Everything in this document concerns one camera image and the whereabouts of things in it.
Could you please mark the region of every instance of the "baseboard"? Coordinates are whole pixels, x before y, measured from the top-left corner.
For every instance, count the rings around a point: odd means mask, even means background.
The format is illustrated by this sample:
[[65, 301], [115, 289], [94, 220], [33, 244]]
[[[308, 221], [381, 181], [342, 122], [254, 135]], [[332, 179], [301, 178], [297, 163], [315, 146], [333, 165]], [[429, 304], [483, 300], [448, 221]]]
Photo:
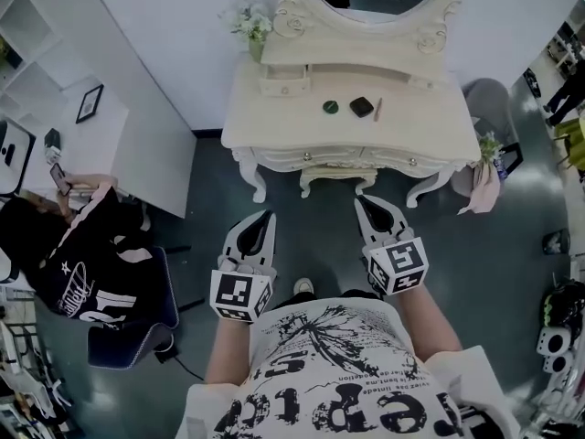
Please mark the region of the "baseboard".
[[211, 128], [209, 130], [193, 130], [193, 135], [198, 139], [201, 138], [221, 138], [220, 128]]

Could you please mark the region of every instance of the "graphic t-shirt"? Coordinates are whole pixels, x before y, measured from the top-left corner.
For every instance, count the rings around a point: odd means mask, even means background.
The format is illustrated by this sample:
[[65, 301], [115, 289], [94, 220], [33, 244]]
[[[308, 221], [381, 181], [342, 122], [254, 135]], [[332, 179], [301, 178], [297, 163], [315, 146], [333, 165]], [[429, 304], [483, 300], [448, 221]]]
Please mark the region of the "graphic t-shirt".
[[164, 277], [148, 250], [120, 235], [119, 207], [114, 189], [100, 185], [41, 264], [35, 289], [53, 312], [106, 324], [152, 313]]
[[191, 387], [177, 439], [455, 438], [463, 406], [517, 437], [480, 348], [423, 364], [391, 305], [325, 299], [263, 314], [249, 377]]

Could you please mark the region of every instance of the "smartphone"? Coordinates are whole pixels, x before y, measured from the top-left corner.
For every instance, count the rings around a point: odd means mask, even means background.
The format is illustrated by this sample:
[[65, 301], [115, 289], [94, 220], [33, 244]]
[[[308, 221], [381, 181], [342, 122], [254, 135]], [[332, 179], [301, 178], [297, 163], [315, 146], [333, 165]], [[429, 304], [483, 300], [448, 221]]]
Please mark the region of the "smartphone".
[[65, 173], [63, 172], [63, 169], [61, 169], [61, 166], [59, 166], [59, 163], [55, 163], [53, 167], [51, 167], [51, 177], [53, 177], [55, 184], [57, 184], [61, 195], [66, 197], [70, 193], [72, 186], [65, 180]]

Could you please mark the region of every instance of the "black hair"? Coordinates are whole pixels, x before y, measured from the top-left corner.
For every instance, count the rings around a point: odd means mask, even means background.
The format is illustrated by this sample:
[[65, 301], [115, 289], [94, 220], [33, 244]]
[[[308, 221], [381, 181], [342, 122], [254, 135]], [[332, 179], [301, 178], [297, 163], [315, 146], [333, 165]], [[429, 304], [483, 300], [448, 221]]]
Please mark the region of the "black hair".
[[62, 217], [41, 213], [23, 198], [11, 198], [0, 209], [0, 248], [35, 287], [41, 261], [59, 245], [67, 228]]

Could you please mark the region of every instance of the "curved table leg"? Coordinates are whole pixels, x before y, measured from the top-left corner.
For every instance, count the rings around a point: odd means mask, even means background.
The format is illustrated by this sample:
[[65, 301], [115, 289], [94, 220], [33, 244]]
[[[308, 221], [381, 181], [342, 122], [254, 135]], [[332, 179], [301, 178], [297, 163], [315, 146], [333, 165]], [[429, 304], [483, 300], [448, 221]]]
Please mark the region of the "curved table leg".
[[311, 186], [309, 185], [313, 180], [312, 177], [303, 177], [303, 173], [301, 173], [301, 179], [299, 180], [299, 186], [301, 186], [301, 197], [307, 198], [311, 193]]
[[378, 176], [378, 171], [376, 171], [376, 174], [373, 175], [368, 175], [368, 176], [364, 176], [364, 181], [360, 182], [359, 184], [356, 185], [356, 195], [364, 195], [364, 188], [366, 187], [372, 187], [374, 184], [376, 184], [376, 177]]
[[255, 203], [263, 203], [266, 199], [266, 182], [256, 170], [258, 163], [252, 150], [249, 148], [237, 148], [232, 150], [234, 159], [239, 163], [241, 177], [251, 186], [256, 188], [253, 200]]
[[427, 192], [431, 192], [432, 190], [436, 190], [437, 188], [444, 186], [454, 172], [455, 169], [453, 167], [445, 167], [434, 176], [430, 176], [419, 182], [407, 194], [406, 206], [410, 209], [415, 209], [418, 206], [417, 198], [419, 195], [426, 194]]

